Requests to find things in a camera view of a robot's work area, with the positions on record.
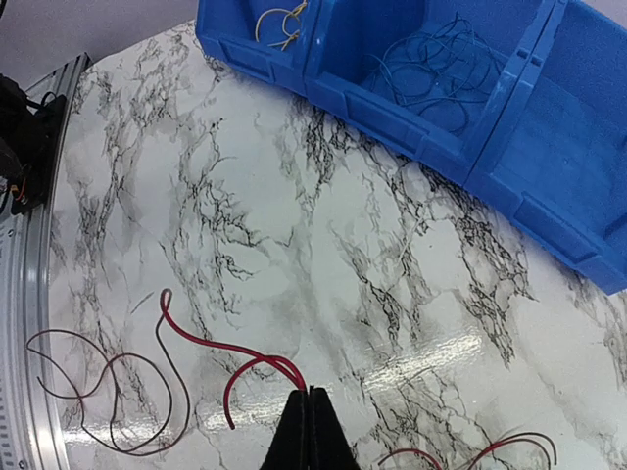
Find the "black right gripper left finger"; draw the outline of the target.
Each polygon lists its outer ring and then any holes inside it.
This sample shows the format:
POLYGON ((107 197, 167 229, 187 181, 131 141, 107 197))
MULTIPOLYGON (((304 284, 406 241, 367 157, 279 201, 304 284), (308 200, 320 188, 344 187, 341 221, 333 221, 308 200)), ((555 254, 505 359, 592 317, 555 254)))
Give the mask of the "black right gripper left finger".
POLYGON ((262 470, 309 468, 309 398, 304 390, 292 391, 262 464, 262 470))

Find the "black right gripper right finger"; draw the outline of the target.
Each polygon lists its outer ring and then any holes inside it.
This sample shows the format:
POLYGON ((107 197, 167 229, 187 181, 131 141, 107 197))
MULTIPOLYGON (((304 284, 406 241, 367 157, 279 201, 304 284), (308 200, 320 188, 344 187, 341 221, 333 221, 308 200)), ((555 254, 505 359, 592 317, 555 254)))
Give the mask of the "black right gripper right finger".
POLYGON ((359 470, 328 393, 310 387, 310 468, 359 470))

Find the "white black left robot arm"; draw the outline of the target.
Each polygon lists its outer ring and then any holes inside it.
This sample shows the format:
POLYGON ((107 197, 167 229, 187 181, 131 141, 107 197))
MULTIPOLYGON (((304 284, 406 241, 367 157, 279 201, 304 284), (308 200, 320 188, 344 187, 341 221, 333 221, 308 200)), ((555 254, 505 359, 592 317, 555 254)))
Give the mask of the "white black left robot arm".
POLYGON ((48 199, 67 97, 53 92, 30 100, 11 78, 1 77, 1 177, 7 186, 1 207, 12 215, 48 199))

